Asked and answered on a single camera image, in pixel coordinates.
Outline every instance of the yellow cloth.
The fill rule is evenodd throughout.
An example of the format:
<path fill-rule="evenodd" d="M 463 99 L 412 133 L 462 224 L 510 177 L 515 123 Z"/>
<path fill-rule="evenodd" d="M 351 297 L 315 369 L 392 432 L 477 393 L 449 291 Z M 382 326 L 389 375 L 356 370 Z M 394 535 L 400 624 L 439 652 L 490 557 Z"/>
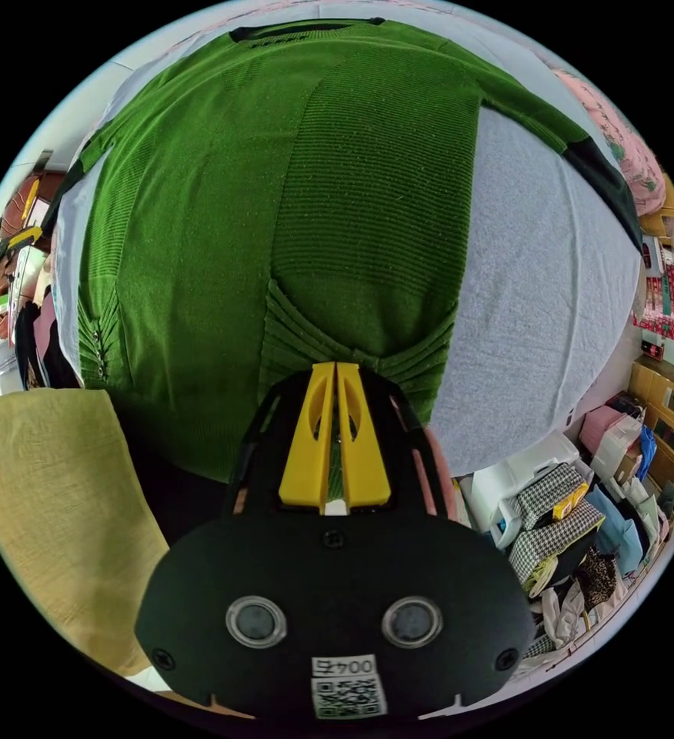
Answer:
<path fill-rule="evenodd" d="M 149 667 L 134 622 L 167 550 L 104 391 L 0 397 L 0 553 L 70 644 L 123 677 Z"/>

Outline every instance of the yellow plastic part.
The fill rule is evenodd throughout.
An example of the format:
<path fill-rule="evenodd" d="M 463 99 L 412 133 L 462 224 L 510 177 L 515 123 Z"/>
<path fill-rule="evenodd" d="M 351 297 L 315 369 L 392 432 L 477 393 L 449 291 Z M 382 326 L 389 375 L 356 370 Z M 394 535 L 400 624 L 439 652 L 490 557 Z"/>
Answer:
<path fill-rule="evenodd" d="M 350 510 L 388 503 L 391 487 L 385 474 L 358 365 L 337 363 L 337 400 L 345 505 Z M 356 431 L 354 439 L 350 428 L 351 418 Z"/>
<path fill-rule="evenodd" d="M 287 506 L 319 508 L 324 513 L 334 404 L 335 363 L 315 364 L 279 490 Z"/>
<path fill-rule="evenodd" d="M 42 229 L 39 226 L 33 226 L 30 229 L 24 229 L 9 240 L 7 249 L 8 251 L 11 251 L 17 244 L 22 243 L 29 238 L 33 238 L 32 243 L 37 243 L 41 235 Z"/>
<path fill-rule="evenodd" d="M 29 216 L 29 210 L 37 197 L 37 191 L 39 190 L 39 177 L 32 183 L 32 187 L 27 195 L 27 202 L 24 204 L 24 211 L 22 212 L 22 224 Z"/>

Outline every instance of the pink bag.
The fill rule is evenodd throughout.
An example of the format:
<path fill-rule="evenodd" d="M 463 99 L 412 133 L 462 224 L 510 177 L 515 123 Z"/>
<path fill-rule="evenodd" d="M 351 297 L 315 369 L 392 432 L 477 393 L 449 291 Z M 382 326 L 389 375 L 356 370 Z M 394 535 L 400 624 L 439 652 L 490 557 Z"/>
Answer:
<path fill-rule="evenodd" d="M 579 434 L 581 444 L 591 454 L 596 454 L 604 434 L 625 415 L 625 413 L 609 408 L 609 406 L 600 406 L 595 410 L 589 411 L 586 414 L 586 419 L 583 421 L 583 428 Z"/>

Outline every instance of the leopard print fabric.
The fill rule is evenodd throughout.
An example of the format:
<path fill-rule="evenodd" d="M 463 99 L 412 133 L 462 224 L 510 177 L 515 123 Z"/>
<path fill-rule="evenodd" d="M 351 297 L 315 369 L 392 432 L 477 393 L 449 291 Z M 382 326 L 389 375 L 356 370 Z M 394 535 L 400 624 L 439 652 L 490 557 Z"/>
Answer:
<path fill-rule="evenodd" d="M 613 555 L 604 555 L 596 547 L 591 547 L 586 558 L 574 573 L 583 592 L 586 613 L 605 603 L 616 589 L 616 565 Z"/>

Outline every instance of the green knit sweater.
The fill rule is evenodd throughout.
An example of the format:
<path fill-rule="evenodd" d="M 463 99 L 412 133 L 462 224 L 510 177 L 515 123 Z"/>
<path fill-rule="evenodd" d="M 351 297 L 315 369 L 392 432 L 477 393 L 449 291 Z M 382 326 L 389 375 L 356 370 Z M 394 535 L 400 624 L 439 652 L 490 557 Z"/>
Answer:
<path fill-rule="evenodd" d="M 87 172 L 109 152 L 78 295 L 85 385 L 128 433 L 218 480 L 265 391 L 314 362 L 372 367 L 428 421 L 482 105 L 611 189 L 577 125 L 399 23 L 232 33 L 166 69 L 81 155 Z"/>

